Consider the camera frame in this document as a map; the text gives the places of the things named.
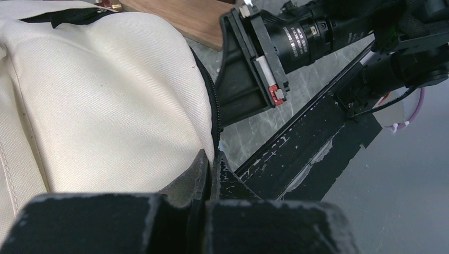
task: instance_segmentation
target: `stitching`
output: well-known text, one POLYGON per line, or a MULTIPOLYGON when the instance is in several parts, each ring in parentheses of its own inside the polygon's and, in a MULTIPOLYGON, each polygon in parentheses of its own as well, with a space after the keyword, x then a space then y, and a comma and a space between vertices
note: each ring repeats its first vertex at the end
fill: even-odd
POLYGON ((42 161, 41 152, 40 152, 40 150, 39 150, 38 142, 37 142, 37 140, 36 140, 37 138, 36 138, 36 135, 34 134, 33 125, 31 124, 30 118, 28 117, 28 111, 26 110, 25 102, 24 102, 24 100, 23 100, 23 93, 22 93, 22 88, 20 87, 19 76, 18 76, 17 71, 16 71, 16 69, 15 69, 15 66, 14 66, 14 63, 13 63, 12 58, 9 57, 9 59, 10 59, 11 66, 13 67, 13 71, 14 71, 14 74, 15 74, 15 77, 16 77, 16 80, 17 80, 17 86, 18 86, 19 92, 20 92, 20 97, 21 97, 20 99, 21 99, 21 104, 23 105, 23 111, 24 111, 24 113, 25 113, 25 119, 26 119, 26 121, 28 122, 28 124, 29 124, 29 126, 30 126, 31 135, 34 137, 34 138, 32 139, 32 140, 33 140, 32 142, 33 142, 33 144, 34 144, 35 147, 36 147, 36 151, 37 151, 37 153, 38 153, 39 160, 40 160, 40 162, 41 162, 41 163, 40 163, 40 165, 41 165, 41 167, 42 167, 41 176, 42 176, 42 178, 43 178, 44 185, 45 185, 45 188, 47 189, 47 192, 50 192, 50 186, 49 186, 49 183, 48 183, 47 174, 46 174, 45 168, 44 168, 44 166, 43 166, 43 161, 42 161))
POLYGON ((6 183, 8 184, 10 194, 11 194, 11 201, 13 203, 13 210, 14 215, 17 215, 17 212, 19 210, 19 203, 17 202, 17 195, 14 189, 14 184, 12 181, 12 176, 10 172, 10 167, 8 166, 8 162, 6 161, 5 152, 3 151, 2 143, 0 142, 0 160, 2 161, 3 168, 5 170, 6 175, 6 183))

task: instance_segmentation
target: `red component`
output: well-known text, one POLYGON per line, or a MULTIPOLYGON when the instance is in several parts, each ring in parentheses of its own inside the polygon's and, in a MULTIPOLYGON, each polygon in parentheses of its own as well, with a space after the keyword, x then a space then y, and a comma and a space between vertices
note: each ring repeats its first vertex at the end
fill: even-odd
POLYGON ((273 98, 273 100, 274 100, 274 105, 279 106, 279 105, 281 105, 282 103, 284 103, 284 100, 283 100, 283 99, 278 99, 278 98, 276 97, 276 94, 274 93, 275 91, 279 90, 279 87, 278 87, 277 85, 272 85, 272 86, 270 86, 270 87, 268 88, 268 90, 269 90, 269 92, 270 92, 270 94, 271 94, 271 98, 273 98))

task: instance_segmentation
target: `marble tabletop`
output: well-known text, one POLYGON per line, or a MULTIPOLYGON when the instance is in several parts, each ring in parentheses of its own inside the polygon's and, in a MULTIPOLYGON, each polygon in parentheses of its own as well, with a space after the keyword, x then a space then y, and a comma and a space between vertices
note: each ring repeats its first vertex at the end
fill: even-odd
MULTIPOLYGON (((253 4, 260 10, 265 9, 278 14, 285 2, 285 0, 257 0, 253 1, 253 4)), ((301 5, 308 0, 295 2, 301 5)), ((236 170, 245 162, 372 40, 372 37, 367 37, 317 60, 313 65, 289 73, 287 76, 290 91, 286 103, 226 127, 222 132, 221 142, 230 167, 236 170)), ((187 39, 187 42, 206 66, 212 78, 216 79, 221 66, 222 53, 190 39, 187 39)))

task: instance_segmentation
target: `wooden board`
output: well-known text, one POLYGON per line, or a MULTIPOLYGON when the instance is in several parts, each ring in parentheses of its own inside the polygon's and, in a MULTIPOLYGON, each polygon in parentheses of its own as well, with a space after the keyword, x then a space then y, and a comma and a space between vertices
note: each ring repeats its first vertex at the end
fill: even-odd
POLYGON ((153 13, 168 21, 182 35, 221 50, 219 18, 233 6, 217 0, 120 0, 126 11, 153 13))

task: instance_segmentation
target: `bag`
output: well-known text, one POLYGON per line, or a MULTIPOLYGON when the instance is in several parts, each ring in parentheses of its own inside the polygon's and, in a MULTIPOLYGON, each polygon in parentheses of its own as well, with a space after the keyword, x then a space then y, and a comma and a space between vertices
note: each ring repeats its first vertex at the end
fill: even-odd
POLYGON ((79 1, 0 2, 0 119, 0 242, 38 194, 156 192, 219 140, 176 29, 79 1))

